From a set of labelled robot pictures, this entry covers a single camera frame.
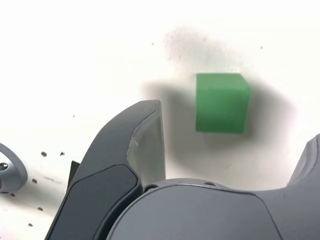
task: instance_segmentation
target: gray robotic hand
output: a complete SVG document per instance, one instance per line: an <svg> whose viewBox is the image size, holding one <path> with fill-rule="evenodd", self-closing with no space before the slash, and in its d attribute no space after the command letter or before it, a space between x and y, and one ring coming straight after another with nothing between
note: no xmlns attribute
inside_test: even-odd
<svg viewBox="0 0 320 240"><path fill-rule="evenodd" d="M161 102L138 102L97 134L46 239L319 240L319 139L281 189L165 180Z"/></svg>

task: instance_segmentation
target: white table surface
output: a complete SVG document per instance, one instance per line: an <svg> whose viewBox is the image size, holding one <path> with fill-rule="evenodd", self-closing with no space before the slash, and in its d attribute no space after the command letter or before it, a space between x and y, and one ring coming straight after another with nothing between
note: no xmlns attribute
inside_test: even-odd
<svg viewBox="0 0 320 240"><path fill-rule="evenodd" d="M28 171L15 196L0 195L1 240L44 239L71 161L140 100L162 101L168 179L284 187L320 133L316 10L278 1L1 1L0 142ZM195 132L200 72L240 72L251 84L247 134Z"/></svg>

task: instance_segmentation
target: screw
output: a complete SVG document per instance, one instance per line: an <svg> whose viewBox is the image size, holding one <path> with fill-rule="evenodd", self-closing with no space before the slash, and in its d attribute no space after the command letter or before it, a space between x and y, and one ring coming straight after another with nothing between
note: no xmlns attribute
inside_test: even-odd
<svg viewBox="0 0 320 240"><path fill-rule="evenodd" d="M152 191L153 189L155 189L155 188L157 188L157 187L158 187L158 186L155 185L155 184L150 184L150 185L148 185L148 186L145 187L144 192L146 193L146 192Z"/></svg>
<svg viewBox="0 0 320 240"><path fill-rule="evenodd" d="M8 168L8 164L5 162L0 163L0 171L6 170Z"/></svg>

